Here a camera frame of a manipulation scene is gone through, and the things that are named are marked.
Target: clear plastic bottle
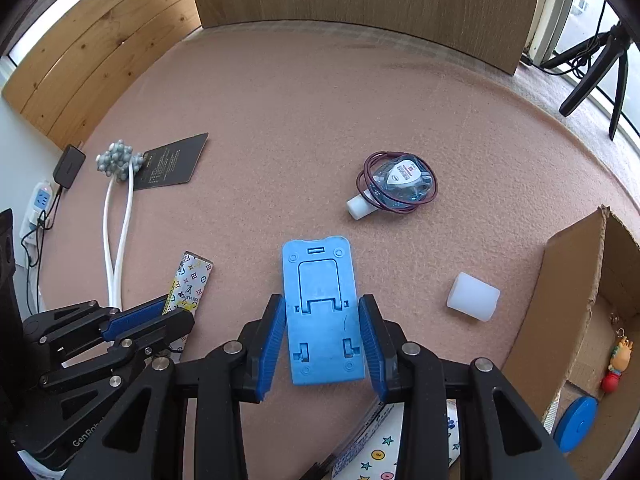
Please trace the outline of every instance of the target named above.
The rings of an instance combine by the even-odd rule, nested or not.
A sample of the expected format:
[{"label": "clear plastic bottle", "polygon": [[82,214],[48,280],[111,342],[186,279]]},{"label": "clear plastic bottle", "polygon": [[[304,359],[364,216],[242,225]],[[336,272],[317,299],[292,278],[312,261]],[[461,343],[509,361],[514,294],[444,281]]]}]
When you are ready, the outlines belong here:
[{"label": "clear plastic bottle", "polygon": [[[414,155],[402,155],[380,165],[372,175],[376,186],[369,185],[365,195],[373,202],[380,202],[389,209],[413,209],[415,206],[397,202],[419,203],[429,196],[434,188],[434,178],[428,168]],[[347,202],[351,216],[359,220],[363,216],[379,209],[358,194]]]}]

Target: cardboard box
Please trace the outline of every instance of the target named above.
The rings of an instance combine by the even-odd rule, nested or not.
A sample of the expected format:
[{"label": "cardboard box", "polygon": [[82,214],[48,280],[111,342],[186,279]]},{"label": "cardboard box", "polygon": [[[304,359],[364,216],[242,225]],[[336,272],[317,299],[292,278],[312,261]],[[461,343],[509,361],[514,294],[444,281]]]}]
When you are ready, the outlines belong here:
[{"label": "cardboard box", "polygon": [[599,401],[591,431],[567,460],[578,477],[599,480],[637,431],[640,347],[618,389],[599,389],[616,342],[610,314],[640,345],[640,249],[601,206],[549,239],[529,310],[503,368],[541,420],[556,398],[558,418],[580,395]]}]

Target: white wall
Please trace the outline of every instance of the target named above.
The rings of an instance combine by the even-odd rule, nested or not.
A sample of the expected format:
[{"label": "white wall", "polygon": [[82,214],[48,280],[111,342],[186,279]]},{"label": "white wall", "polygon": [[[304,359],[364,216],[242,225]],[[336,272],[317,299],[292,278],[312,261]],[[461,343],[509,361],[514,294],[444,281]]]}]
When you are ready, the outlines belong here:
[{"label": "white wall", "polygon": [[[0,90],[8,78],[6,59],[0,64]],[[62,154],[53,142],[31,126],[0,98],[0,211],[14,210],[15,261],[24,264],[20,225],[33,187],[53,181],[53,169]]]}]

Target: red ball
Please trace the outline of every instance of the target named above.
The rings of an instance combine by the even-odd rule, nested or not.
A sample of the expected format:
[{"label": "red ball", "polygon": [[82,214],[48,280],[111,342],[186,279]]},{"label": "red ball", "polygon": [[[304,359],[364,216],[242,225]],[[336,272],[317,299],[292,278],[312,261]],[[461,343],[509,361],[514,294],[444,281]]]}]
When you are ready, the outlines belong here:
[{"label": "red ball", "polygon": [[615,392],[618,389],[618,381],[620,380],[620,376],[616,375],[613,372],[609,372],[604,376],[602,382],[600,383],[600,387],[606,394],[610,394]]}]

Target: coiled cord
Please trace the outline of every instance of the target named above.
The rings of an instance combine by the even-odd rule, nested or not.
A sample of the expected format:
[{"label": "coiled cord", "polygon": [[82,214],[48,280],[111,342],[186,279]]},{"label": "coiled cord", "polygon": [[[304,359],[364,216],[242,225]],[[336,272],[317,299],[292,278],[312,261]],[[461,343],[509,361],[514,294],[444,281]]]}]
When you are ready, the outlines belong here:
[{"label": "coiled cord", "polygon": [[[401,198],[396,198],[394,196],[389,195],[382,189],[375,180],[373,180],[373,173],[375,173],[372,168],[377,165],[377,163],[381,162],[383,159],[392,159],[397,158],[399,156],[414,156],[420,163],[431,173],[433,177],[433,187],[431,187],[431,191],[421,200],[417,200],[414,202],[408,202],[406,200],[402,200]],[[378,209],[382,209],[382,211],[391,211],[393,213],[398,213],[401,215],[407,215],[422,204],[427,204],[431,202],[434,198],[436,198],[438,194],[438,179],[436,178],[436,174],[433,173],[433,170],[429,167],[429,165],[419,156],[414,155],[413,153],[404,153],[404,152],[375,152],[367,157],[367,160],[364,161],[364,165],[362,170],[358,174],[356,178],[356,186],[358,187],[358,192],[362,195],[364,200],[369,202],[372,206],[377,207]],[[371,198],[369,198],[365,191],[372,187],[376,191],[380,192],[381,195],[387,197],[389,200],[393,200],[394,202],[399,202],[401,204],[405,204],[408,207],[403,208],[395,208],[389,207],[385,203],[383,203],[375,193],[371,193]]]}]

